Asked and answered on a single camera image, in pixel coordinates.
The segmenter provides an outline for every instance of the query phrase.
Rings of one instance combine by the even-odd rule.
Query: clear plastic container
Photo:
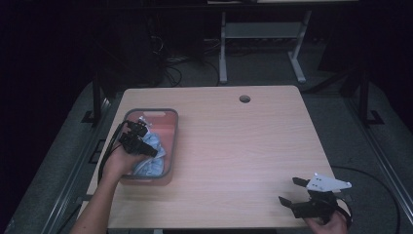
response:
[[[125,120],[136,122],[139,117],[143,117],[151,124],[151,133],[158,134],[161,145],[166,151],[164,156],[164,170],[161,175],[142,176],[142,175],[123,175],[121,183],[131,185],[158,185],[165,186],[172,180],[173,150],[176,142],[178,127],[178,113],[173,109],[132,109]]]

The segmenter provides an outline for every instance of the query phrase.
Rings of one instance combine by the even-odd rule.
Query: floor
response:
[[[241,49],[231,54],[227,58],[229,82],[226,86],[293,85],[305,91],[334,75],[318,70],[325,45],[307,43],[299,60],[308,81],[299,84],[286,53],[293,43],[275,41],[266,45],[268,48],[248,48],[247,53]],[[215,86],[218,55],[206,56],[205,60],[174,65],[168,70],[173,80],[165,76],[159,87]],[[357,93],[353,97],[341,97],[342,84],[343,81],[339,81],[316,94],[303,94],[302,97],[326,156],[331,166],[336,166],[333,172],[337,178],[351,181],[354,186],[347,192],[353,198],[354,224],[350,233],[394,233],[398,228],[399,233],[413,233],[413,220],[406,215],[411,207],[393,202],[383,184],[397,199],[402,196],[397,195],[400,193],[394,189],[387,176],[389,172],[381,163],[383,158],[389,161],[407,192],[404,198],[410,198],[413,194],[413,171],[410,170],[413,136],[393,112],[383,92],[373,84],[370,84],[369,110],[377,111],[385,124],[363,126],[357,118]],[[96,126],[82,123],[85,113],[93,109],[92,85],[85,87],[15,212],[10,233],[68,233],[96,166],[90,162],[107,138],[121,97],[122,92],[103,102],[102,119]],[[395,207],[399,208],[399,224]],[[154,233],[154,230],[109,230],[109,233]],[[300,228],[277,229],[277,233],[311,232],[308,228]]]

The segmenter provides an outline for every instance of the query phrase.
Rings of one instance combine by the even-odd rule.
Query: forearm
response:
[[[108,226],[110,209],[118,180],[103,177],[92,199],[83,210],[70,233],[103,234]]]

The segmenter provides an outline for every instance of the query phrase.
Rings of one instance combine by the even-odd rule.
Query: dark background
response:
[[[320,65],[322,69],[340,72],[361,62],[371,81],[386,93],[395,112],[413,131],[413,29],[408,23],[411,13],[406,2],[361,1],[342,14],[332,14],[333,9],[328,8],[315,12],[306,40],[329,40]],[[156,86],[160,78],[158,61],[152,57],[147,40],[148,32],[137,32],[141,44],[132,45],[125,39],[130,35],[128,27],[146,30],[143,17],[80,11],[80,6],[71,1],[3,0],[0,4],[2,231],[73,102],[97,72],[101,72],[101,85],[113,88],[106,89],[109,96],[126,87]],[[202,23],[206,29],[208,25],[219,25],[219,14],[210,13],[210,17],[204,14],[201,24],[183,23],[193,17],[193,13],[177,14],[181,17],[164,14],[164,19],[174,19],[169,21],[164,33],[176,47],[199,43],[191,37],[194,28],[202,33],[198,35],[214,33],[214,30],[200,30]],[[108,37],[105,34],[108,31],[117,31],[118,37]],[[178,40],[173,35],[189,41],[183,43],[184,39]],[[108,57],[97,62],[105,53],[95,40],[104,44],[108,38],[115,45],[119,42],[119,47],[113,48],[118,57],[144,65],[128,70],[124,64]],[[138,48],[139,53],[125,52],[128,46]],[[197,55],[191,48],[188,53]],[[103,64],[109,71],[98,69]],[[139,72],[145,72],[149,79],[137,78],[131,82],[130,77]],[[109,78],[117,75],[119,80]]]

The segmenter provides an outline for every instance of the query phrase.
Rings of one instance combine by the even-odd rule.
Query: human hand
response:
[[[122,175],[131,171],[136,163],[147,159],[149,156],[139,154],[130,155],[121,143],[115,144],[113,152],[106,161],[103,168],[103,176],[118,181]]]
[[[346,218],[339,212],[334,212],[325,225],[320,225],[312,218],[304,218],[304,221],[315,234],[347,234]]]

